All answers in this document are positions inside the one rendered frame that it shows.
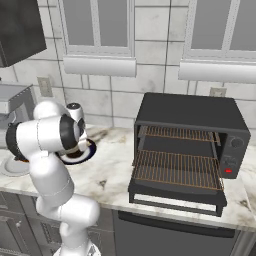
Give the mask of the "black toaster oven door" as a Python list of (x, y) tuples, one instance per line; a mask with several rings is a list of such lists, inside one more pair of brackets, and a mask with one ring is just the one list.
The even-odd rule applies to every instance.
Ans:
[(205, 214), (215, 215), (218, 217), (222, 215), (223, 208), (227, 206), (227, 200), (222, 190), (208, 188), (167, 184), (132, 178), (128, 186), (128, 192), (130, 203), (134, 203), (134, 196), (136, 194), (142, 194), (215, 205), (216, 210), (214, 212), (205, 211)]

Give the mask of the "black toaster oven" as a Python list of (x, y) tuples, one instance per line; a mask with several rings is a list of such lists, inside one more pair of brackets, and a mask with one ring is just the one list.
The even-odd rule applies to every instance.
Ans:
[[(217, 132), (221, 145), (185, 139), (140, 137), (141, 126)], [(233, 148), (230, 145), (233, 137), (241, 138), (244, 145)], [(139, 150), (211, 157), (218, 160), (222, 181), (235, 179), (250, 138), (250, 131), (232, 98), (147, 92), (134, 124), (134, 160)]]

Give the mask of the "black toaster oven knob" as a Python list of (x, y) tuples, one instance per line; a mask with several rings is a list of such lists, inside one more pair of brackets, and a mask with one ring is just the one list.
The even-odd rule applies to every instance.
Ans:
[(240, 148), (244, 145), (244, 141), (239, 137), (233, 137), (232, 140), (230, 141), (230, 145), (233, 148)]

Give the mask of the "white plate with blue rim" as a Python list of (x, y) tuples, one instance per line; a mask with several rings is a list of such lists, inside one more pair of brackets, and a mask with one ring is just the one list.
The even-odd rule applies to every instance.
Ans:
[[(66, 156), (63, 156), (69, 153), (76, 152), (77, 150), (84, 152), (83, 155), (79, 158), (68, 158)], [(96, 153), (96, 150), (97, 150), (97, 146), (95, 142), (91, 139), (87, 139), (86, 143), (84, 144), (83, 150), (81, 150), (78, 146), (76, 146), (74, 149), (70, 150), (69, 152), (64, 152), (63, 154), (60, 154), (59, 158), (62, 160), (62, 162), (65, 165), (77, 165), (91, 159)]]

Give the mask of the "brown food piece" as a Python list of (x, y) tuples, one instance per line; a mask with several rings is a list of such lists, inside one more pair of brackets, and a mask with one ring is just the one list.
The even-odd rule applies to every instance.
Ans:
[(73, 152), (73, 153), (69, 153), (69, 154), (66, 154), (66, 155), (63, 155), (63, 156), (66, 156), (68, 158), (79, 158), (83, 155), (84, 152), (80, 151), (80, 150), (77, 150), (76, 152)]

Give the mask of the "white window sill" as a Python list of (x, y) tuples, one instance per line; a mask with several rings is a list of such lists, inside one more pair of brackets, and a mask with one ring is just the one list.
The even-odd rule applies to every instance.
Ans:
[(256, 84), (256, 63), (181, 61), (180, 80)]
[(85, 56), (64, 56), (64, 70), (67, 74), (135, 77), (135, 58), (91, 58)]

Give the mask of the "grey stand mixer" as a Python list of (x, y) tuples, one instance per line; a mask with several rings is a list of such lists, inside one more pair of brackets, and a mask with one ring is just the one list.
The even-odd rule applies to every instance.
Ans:
[[(0, 84), (0, 149), (7, 148), (5, 135), (8, 124), (31, 120), (34, 108), (31, 86)], [(29, 173), (29, 164), (11, 155), (0, 165), (0, 172), (10, 177), (23, 176)]]

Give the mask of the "grey base cupboards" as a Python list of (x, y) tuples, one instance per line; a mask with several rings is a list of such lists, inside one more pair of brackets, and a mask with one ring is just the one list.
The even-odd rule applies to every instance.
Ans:
[[(60, 223), (36, 212), (36, 198), (0, 191), (0, 256), (53, 256), (61, 246)], [(115, 256), (112, 211), (101, 209), (88, 229), (102, 256)]]

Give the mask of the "grey framed window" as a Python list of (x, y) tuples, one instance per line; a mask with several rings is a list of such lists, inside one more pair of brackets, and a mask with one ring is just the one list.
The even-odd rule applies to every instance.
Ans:
[(190, 0), (182, 60), (256, 63), (256, 0)]
[(66, 55), (133, 58), (135, 0), (57, 0)]

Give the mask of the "dark grey dishwasher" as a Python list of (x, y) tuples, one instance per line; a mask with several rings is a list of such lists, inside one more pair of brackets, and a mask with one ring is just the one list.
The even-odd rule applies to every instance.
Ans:
[(116, 256), (230, 256), (239, 235), (234, 229), (233, 238), (220, 238), (155, 228), (123, 221), (118, 212), (113, 212)]

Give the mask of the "grey wall outlet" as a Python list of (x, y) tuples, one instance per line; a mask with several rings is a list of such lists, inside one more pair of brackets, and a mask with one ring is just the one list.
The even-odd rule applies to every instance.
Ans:
[(211, 97), (225, 97), (227, 89), (224, 87), (221, 88), (214, 88), (210, 89), (210, 96)]
[(38, 85), (42, 97), (52, 97), (52, 88), (50, 80), (47, 77), (38, 77)]

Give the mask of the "black wall cupboard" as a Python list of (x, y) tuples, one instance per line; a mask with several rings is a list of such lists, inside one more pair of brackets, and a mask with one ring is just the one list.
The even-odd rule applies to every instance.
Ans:
[(37, 0), (0, 0), (0, 68), (45, 49)]

